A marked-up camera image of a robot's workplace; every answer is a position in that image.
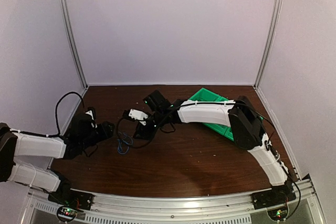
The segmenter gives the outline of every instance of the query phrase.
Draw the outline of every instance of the enclosure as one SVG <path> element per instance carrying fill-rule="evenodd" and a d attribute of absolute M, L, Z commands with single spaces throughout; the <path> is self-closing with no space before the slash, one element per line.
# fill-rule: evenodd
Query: enclosure
<path fill-rule="evenodd" d="M 334 0 L 0 5 L 2 122 L 51 134 L 55 104 L 69 91 L 96 108 L 98 122 L 113 123 L 126 109 L 148 110 L 142 99 L 156 89 L 171 102 L 201 88 L 229 99 L 245 95 L 273 121 L 272 142 L 302 190 L 297 215 L 287 223 L 333 223 Z M 76 97 L 62 101 L 62 133 L 78 105 Z M 122 132 L 133 130 L 134 124 L 123 125 Z M 177 125 L 173 134 L 160 133 L 147 148 L 125 155 L 118 154 L 115 137 L 98 146 L 90 158 L 22 157 L 95 195 L 94 207 L 78 223 L 272 223 L 249 198 L 270 188 L 263 169 L 201 124 Z M 6 201 L 1 223 L 58 223 L 52 215 L 57 204 L 41 192 L 6 182 L 0 198 Z"/>

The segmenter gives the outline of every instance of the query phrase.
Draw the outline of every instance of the wire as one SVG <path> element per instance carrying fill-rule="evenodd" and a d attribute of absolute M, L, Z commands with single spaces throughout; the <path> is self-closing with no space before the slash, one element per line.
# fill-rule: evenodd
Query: wire
<path fill-rule="evenodd" d="M 82 151 L 84 152 L 84 154 L 85 154 L 86 157 L 91 157 L 91 156 L 98 150 L 98 145 L 97 145 L 97 144 L 95 144 L 95 147 L 96 147 L 96 148 L 95 148 L 90 154 L 88 154 L 88 153 L 85 151 L 84 146 L 82 145 Z"/>
<path fill-rule="evenodd" d="M 283 169 L 283 171 L 286 173 L 287 177 L 292 181 L 292 183 L 295 185 L 295 187 L 297 188 L 298 192 L 299 192 L 299 200 L 298 203 L 296 205 L 296 207 L 294 208 L 294 211 L 286 217 L 286 220 L 288 220 L 290 217 L 293 216 L 293 214 L 296 212 L 296 210 L 299 208 L 300 202 L 301 202 L 301 190 L 299 188 L 299 186 L 296 184 L 296 182 L 294 181 L 294 179 L 289 175 L 289 173 L 286 171 L 286 169 L 282 166 L 281 167 Z"/>
<path fill-rule="evenodd" d="M 61 101 L 67 97 L 68 95 L 70 94 L 75 94 L 79 97 L 80 99 L 80 102 L 83 106 L 83 111 L 85 112 L 85 104 L 84 104 L 84 100 L 83 100 L 83 97 L 77 93 L 77 92 L 74 92 L 74 91 L 71 91 L 71 92 L 68 92 L 66 93 L 65 95 L 63 95 L 57 102 L 56 106 L 55 106 L 55 120 L 56 120 L 56 128 L 57 128 L 57 134 L 54 134 L 54 135 L 47 135 L 47 134 L 40 134 L 40 133 L 34 133 L 34 132 L 29 132 L 29 131 L 18 131 L 18 130 L 11 130 L 11 132 L 14 132 L 14 133 L 22 133 L 22 134 L 26 134 L 26 135 L 31 135 L 31 136 L 40 136 L 40 137 L 59 137 L 61 135 L 61 130 L 59 128 L 59 123 L 58 123 L 58 106 L 59 104 L 61 103 Z"/>
<path fill-rule="evenodd" d="M 271 142 L 271 138 L 274 135 L 275 131 L 272 132 L 271 136 L 268 138 L 268 140 L 265 141 L 265 147 L 266 150 L 269 151 L 270 150 L 270 142 Z"/>
<path fill-rule="evenodd" d="M 117 135 L 117 138 L 118 139 L 122 139 L 122 137 L 120 136 L 120 131 L 119 131 L 119 125 L 120 125 L 120 122 L 122 120 L 125 120 L 126 118 L 120 118 L 118 121 L 117 121 L 117 124 L 115 125 L 115 134 Z M 123 142 L 125 145 L 127 145 L 127 147 L 129 148 L 133 148 L 133 149 L 141 149 L 141 148 L 144 148 L 146 147 L 147 145 L 149 145 L 151 142 L 152 142 L 153 139 L 150 139 L 147 141 L 147 143 L 143 144 L 143 145 L 140 145 L 140 146 L 133 146 L 133 144 L 129 144 L 127 142 Z"/>
<path fill-rule="evenodd" d="M 172 127 L 173 130 L 171 130 L 171 131 L 165 131 L 165 130 L 163 129 L 163 127 L 161 127 L 161 128 L 160 128 L 160 131 L 163 132 L 163 133 L 165 133 L 165 134 L 174 133 L 174 132 L 176 131 L 176 128 L 175 128 L 174 124 L 170 123 L 170 126 Z"/>
<path fill-rule="evenodd" d="M 42 191 L 43 191 L 45 194 L 48 194 L 50 197 L 52 197 L 54 200 L 56 200 L 59 204 L 61 204 L 61 205 L 66 205 L 64 202 L 60 201 L 58 198 L 56 198 L 54 195 L 52 195 L 52 193 L 49 192 L 48 190 L 46 190 L 46 189 L 44 189 L 44 188 L 41 188 L 41 187 L 40 187 L 40 189 L 42 189 Z"/>
<path fill-rule="evenodd" d="M 128 136 L 125 132 L 123 133 L 123 135 L 124 135 L 124 138 L 122 138 L 122 139 L 119 138 L 118 139 L 118 143 L 119 143 L 119 145 L 118 145 L 118 153 L 121 154 L 121 155 L 125 155 L 129 151 L 129 149 L 130 149 L 129 145 L 133 145 L 133 138 L 131 138 L 130 136 Z M 125 144 L 127 146 L 126 151 L 123 151 L 122 144 Z"/>

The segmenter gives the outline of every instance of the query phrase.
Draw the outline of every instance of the blue wire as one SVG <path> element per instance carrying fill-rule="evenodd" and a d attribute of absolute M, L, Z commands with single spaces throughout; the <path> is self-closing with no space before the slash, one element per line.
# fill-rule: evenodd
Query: blue wire
<path fill-rule="evenodd" d="M 123 139 L 118 139 L 118 153 L 121 154 L 121 155 L 125 155 L 128 150 L 130 149 L 128 146 L 127 146 L 127 149 L 126 151 L 123 151 L 122 150 L 122 144 L 128 144 L 128 145 L 133 145 L 133 138 L 131 138 L 130 136 L 128 136 L 125 132 L 123 133 L 124 135 L 124 138 Z"/>

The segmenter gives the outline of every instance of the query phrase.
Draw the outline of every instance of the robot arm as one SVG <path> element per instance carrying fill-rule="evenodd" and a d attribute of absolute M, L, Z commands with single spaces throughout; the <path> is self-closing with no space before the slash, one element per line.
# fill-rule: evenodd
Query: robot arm
<path fill-rule="evenodd" d="M 95 123 L 95 111 L 75 115 L 64 136 L 49 137 L 11 129 L 0 124 L 0 182 L 14 181 L 55 192 L 63 186 L 65 178 L 50 170 L 43 170 L 18 160 L 18 156 L 45 156 L 73 159 L 85 149 L 112 137 L 114 125 Z"/>
<path fill-rule="evenodd" d="M 256 208 L 282 204 L 288 199 L 293 199 L 288 168 L 272 146 L 260 116 L 246 97 L 224 102 L 176 100 L 171 104 L 156 90 L 146 97 L 144 102 L 154 112 L 153 114 L 129 110 L 123 115 L 124 119 L 139 121 L 134 138 L 152 141 L 158 129 L 172 123 L 201 122 L 229 126 L 234 142 L 238 147 L 251 153 L 272 185 L 270 194 L 256 195 L 255 202 L 260 202 Z"/>

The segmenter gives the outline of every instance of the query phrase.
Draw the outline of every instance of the metal frame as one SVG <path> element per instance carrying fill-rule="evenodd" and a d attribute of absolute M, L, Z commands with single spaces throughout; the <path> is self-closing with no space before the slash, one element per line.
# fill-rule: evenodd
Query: metal frame
<path fill-rule="evenodd" d="M 86 82 L 84 72 L 83 72 L 83 68 L 82 68 L 82 65 L 81 65 L 79 57 L 78 57 L 78 52 L 77 52 L 77 47 L 76 47 L 76 43 L 75 43 L 74 33 L 72 31 L 71 22 L 70 22 L 67 0 L 60 0 L 60 3 L 61 3 L 61 10 L 62 10 L 62 14 L 63 14 L 63 20 L 64 20 L 64 24 L 65 24 L 66 34 L 67 34 L 71 54 L 72 54 L 73 60 L 75 62 L 76 71 L 77 71 L 77 74 L 78 74 L 78 77 L 79 77 L 79 80 L 80 80 L 80 83 L 81 83 L 82 87 L 84 89 L 86 89 L 88 87 L 88 84 Z"/>
<path fill-rule="evenodd" d="M 274 36 L 275 36 L 275 30 L 278 24 L 278 20 L 279 20 L 279 16 L 280 16 L 280 11 L 281 11 L 281 6 L 282 6 L 282 1 L 283 0 L 274 0 L 274 7 L 273 7 L 273 13 L 272 13 L 272 18 L 271 18 L 271 24 L 269 27 L 269 31 L 268 31 L 268 36 L 267 36 L 267 40 L 266 40 L 266 45 L 265 45 L 265 49 L 264 49 L 264 54 L 260 63 L 260 67 L 259 67 L 259 71 L 258 71 L 258 75 L 257 75 L 257 79 L 256 82 L 254 84 L 255 88 L 258 88 L 262 79 L 262 76 L 264 74 L 265 71 L 265 67 L 266 67 L 266 63 L 272 48 L 272 44 L 273 44 L 273 40 L 274 40 Z"/>
<path fill-rule="evenodd" d="M 324 217 L 311 180 L 297 182 L 302 199 L 308 199 L 316 224 L 324 224 Z M 254 210 L 251 194 L 246 192 L 224 196 L 192 198 L 139 198 L 107 194 L 94 194 L 90 211 L 77 217 L 83 223 L 231 223 L 244 219 L 251 223 L 250 214 L 265 211 Z M 58 205 L 47 200 L 47 195 L 31 189 L 22 212 L 22 224 L 30 223 L 34 209 L 55 214 Z"/>

